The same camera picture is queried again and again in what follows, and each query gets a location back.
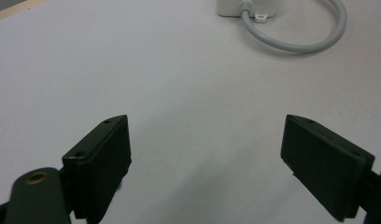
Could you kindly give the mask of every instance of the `cable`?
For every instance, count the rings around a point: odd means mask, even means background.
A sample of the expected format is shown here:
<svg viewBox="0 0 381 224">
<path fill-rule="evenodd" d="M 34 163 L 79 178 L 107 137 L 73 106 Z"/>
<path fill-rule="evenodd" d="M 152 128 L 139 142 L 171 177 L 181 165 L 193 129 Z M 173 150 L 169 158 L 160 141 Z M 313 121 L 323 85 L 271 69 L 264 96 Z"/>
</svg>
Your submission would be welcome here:
<svg viewBox="0 0 381 224">
<path fill-rule="evenodd" d="M 245 0 L 241 3 L 240 12 L 243 22 L 246 24 L 248 31 L 259 39 L 261 42 L 276 48 L 282 49 L 290 52 L 298 53 L 311 53 L 322 49 L 327 49 L 333 46 L 341 37 L 346 28 L 347 13 L 346 8 L 340 0 L 329 0 L 331 4 L 336 8 L 339 14 L 338 22 L 335 30 L 324 40 L 319 43 L 311 45 L 295 45 L 290 43 L 285 43 L 276 39 L 271 38 L 259 31 L 249 19 L 249 14 L 252 9 L 252 3 L 249 0 Z"/>
</svg>

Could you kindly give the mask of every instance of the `white tabletop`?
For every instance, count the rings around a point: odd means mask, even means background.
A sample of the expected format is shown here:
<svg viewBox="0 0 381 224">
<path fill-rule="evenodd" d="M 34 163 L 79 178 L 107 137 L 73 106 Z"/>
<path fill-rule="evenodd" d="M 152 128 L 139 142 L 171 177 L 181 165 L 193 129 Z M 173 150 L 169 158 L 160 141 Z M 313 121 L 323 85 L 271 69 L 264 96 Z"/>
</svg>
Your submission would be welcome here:
<svg viewBox="0 0 381 224">
<path fill-rule="evenodd" d="M 380 173 L 381 0 L 345 0 L 343 38 L 307 55 L 265 47 L 215 4 L 51 0 L 1 20 L 0 203 L 127 114 L 134 162 L 103 223 L 336 223 L 280 159 L 285 117 L 370 151 Z M 275 38 L 313 43 L 335 25 L 325 1 L 279 4 L 258 24 Z"/>
</svg>

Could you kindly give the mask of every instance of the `power cord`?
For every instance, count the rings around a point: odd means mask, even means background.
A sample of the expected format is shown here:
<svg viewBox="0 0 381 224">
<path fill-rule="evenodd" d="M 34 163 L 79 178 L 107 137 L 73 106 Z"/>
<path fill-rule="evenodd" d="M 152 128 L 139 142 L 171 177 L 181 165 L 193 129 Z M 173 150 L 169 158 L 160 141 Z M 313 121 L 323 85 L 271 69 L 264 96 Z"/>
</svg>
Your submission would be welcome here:
<svg viewBox="0 0 381 224">
<path fill-rule="evenodd" d="M 295 45 L 290 43 L 285 43 L 268 35 L 265 35 L 259 31 L 249 19 L 249 14 L 252 9 L 252 2 L 249 0 L 242 1 L 240 5 L 240 13 L 243 22 L 246 24 L 248 31 L 259 39 L 261 42 L 265 43 L 276 49 L 282 49 L 290 52 L 297 53 L 311 53 L 322 49 L 328 49 L 333 46 L 341 37 L 346 28 L 347 13 L 346 8 L 340 0 L 329 0 L 331 4 L 336 8 L 339 18 L 335 30 L 324 40 L 319 43 L 311 45 Z"/>
</svg>

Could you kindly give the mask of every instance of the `table surface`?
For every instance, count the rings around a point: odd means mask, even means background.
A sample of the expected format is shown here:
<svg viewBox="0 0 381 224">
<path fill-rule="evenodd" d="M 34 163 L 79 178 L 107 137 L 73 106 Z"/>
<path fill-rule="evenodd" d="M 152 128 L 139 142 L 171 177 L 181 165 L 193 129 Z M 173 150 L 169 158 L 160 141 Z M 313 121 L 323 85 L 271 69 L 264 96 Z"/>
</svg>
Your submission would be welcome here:
<svg viewBox="0 0 381 224">
<path fill-rule="evenodd" d="M 214 0 L 50 0 L 1 20 L 0 203 L 127 114 L 134 162 L 103 223 L 336 223 L 279 152 L 294 114 L 381 171 L 381 0 L 344 4 L 342 39 L 306 55 L 264 46 Z M 306 44 L 335 19 L 326 1 L 281 0 L 258 27 Z"/>
</svg>

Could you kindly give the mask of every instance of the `white plastic device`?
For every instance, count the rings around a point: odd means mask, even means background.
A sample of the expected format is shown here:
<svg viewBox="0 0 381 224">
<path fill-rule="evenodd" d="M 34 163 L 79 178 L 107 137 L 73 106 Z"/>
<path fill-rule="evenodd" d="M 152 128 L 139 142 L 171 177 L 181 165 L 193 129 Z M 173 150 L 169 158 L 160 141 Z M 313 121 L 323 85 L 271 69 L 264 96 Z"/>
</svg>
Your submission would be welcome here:
<svg viewBox="0 0 381 224">
<path fill-rule="evenodd" d="M 217 13 L 220 16 L 241 17 L 242 1 L 217 0 Z M 252 2 L 250 17 L 255 17 L 255 22 L 266 22 L 268 17 L 275 15 L 277 0 L 250 0 L 250 2 Z"/>
</svg>

